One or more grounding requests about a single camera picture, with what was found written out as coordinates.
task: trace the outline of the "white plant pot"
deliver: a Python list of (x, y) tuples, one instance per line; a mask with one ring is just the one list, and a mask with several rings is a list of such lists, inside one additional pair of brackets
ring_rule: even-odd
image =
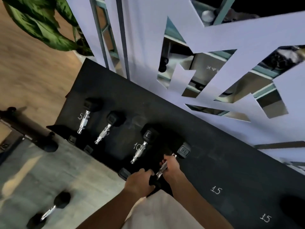
[(96, 62), (96, 59), (95, 59), (94, 56), (83, 56), (83, 55), (79, 54), (77, 51), (73, 51), (73, 52), (74, 52), (74, 54), (78, 57), (79, 61), (80, 61), (82, 64), (84, 63), (84, 61), (85, 61), (86, 58), (88, 58), (88, 59), (90, 59), (90, 60)]

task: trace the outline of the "white shirt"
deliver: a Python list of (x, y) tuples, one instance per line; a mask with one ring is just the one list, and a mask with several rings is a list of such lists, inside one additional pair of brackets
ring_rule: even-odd
[(122, 229), (204, 229), (190, 213), (163, 190), (136, 204)]

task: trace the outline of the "dumbbell rack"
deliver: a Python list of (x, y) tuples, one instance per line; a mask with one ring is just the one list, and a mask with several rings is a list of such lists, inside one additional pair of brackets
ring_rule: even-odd
[[(181, 170), (235, 229), (292, 225), (277, 203), (287, 193), (305, 199), (305, 176), (89, 59), (84, 62), (55, 125), (48, 128), (68, 140), (78, 130), (88, 97), (101, 98), (104, 105), (89, 119), (84, 134), (86, 143), (96, 140), (107, 125), (110, 111), (126, 115), (125, 123), (112, 128), (101, 146), (90, 154), (109, 168), (118, 172), (130, 164), (137, 146), (143, 142), (142, 127), (146, 123), (159, 124), (191, 145), (189, 156), (179, 161)], [(83, 150), (86, 143), (79, 148)], [(134, 169), (158, 169), (163, 153), (161, 147), (147, 150), (135, 162)]]

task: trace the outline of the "black vertical strip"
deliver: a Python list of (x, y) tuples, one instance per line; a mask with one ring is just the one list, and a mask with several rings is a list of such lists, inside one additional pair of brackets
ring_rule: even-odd
[(95, 26), (96, 26), (96, 30), (97, 30), (97, 35), (98, 35), (99, 43), (101, 45), (101, 49), (102, 49), (102, 53), (103, 53), (103, 57), (104, 57), (104, 61), (105, 61), (105, 67), (107, 69), (109, 69), (106, 49), (105, 49), (105, 46), (104, 46), (103, 35), (102, 35), (101, 27), (99, 26), (99, 20), (98, 20), (98, 15), (97, 15), (95, 4), (96, 4), (95, 0), (90, 0), (90, 5), (91, 5), (92, 13), (93, 13), (93, 18), (94, 18), (94, 22), (95, 22)]
[(127, 76), (127, 79), (130, 80), (122, 0), (116, 0), (116, 7), (117, 7), (117, 14), (119, 17), (119, 25), (120, 25), (120, 31), (121, 31), (126, 76)]

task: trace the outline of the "hand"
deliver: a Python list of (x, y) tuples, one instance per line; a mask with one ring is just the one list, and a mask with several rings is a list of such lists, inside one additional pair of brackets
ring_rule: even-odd
[(167, 161), (167, 169), (164, 170), (163, 177), (168, 183), (170, 183), (173, 179), (184, 175), (180, 170), (180, 165), (174, 156), (167, 156), (164, 154), (164, 159), (162, 162), (160, 162), (160, 165), (162, 165), (165, 161)]
[(140, 169), (127, 178), (124, 190), (135, 194), (138, 199), (146, 197), (155, 189), (155, 186), (149, 185), (149, 178), (153, 175), (155, 174), (151, 169), (146, 172), (143, 168)]

